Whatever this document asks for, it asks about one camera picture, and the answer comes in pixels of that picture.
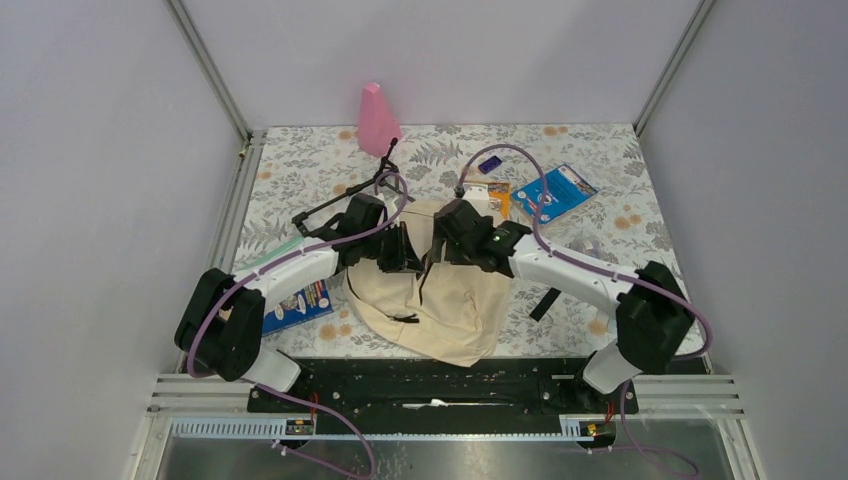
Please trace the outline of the beige canvas backpack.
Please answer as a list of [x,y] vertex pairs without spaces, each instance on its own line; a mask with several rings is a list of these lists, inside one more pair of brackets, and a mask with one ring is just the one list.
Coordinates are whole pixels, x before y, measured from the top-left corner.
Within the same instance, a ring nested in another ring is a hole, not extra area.
[[434,263],[423,273],[384,273],[374,260],[345,272],[356,316],[384,339],[460,367],[492,355],[514,298],[513,280],[476,266]]

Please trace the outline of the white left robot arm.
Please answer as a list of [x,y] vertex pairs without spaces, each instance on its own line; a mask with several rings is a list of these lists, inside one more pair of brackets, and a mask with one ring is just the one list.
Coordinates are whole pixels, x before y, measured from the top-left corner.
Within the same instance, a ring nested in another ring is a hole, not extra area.
[[288,411],[309,401],[310,385],[298,362],[262,341],[265,316],[302,288],[325,280],[361,259],[401,252],[393,238],[402,232],[400,214],[409,201],[402,177],[394,202],[378,192],[356,190],[346,210],[304,234],[301,242],[265,263],[226,273],[203,273],[174,336],[194,378],[217,376],[272,390]]

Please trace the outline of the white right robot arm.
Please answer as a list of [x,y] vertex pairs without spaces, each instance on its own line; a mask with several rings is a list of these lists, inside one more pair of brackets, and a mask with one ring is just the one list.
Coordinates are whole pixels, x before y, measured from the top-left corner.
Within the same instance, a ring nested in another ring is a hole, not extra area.
[[685,298],[664,264],[624,267],[555,246],[542,236],[541,216],[551,200],[546,174],[525,149],[511,149],[533,165],[541,184],[540,192],[528,197],[534,204],[531,226],[508,220],[495,224],[472,204],[460,179],[454,199],[433,216],[433,261],[541,283],[614,320],[615,340],[594,351],[575,376],[573,396],[583,410],[601,410],[640,374],[665,374],[672,362],[683,360],[678,350],[695,324],[701,327],[703,344],[686,357],[703,356],[713,341],[709,321]]

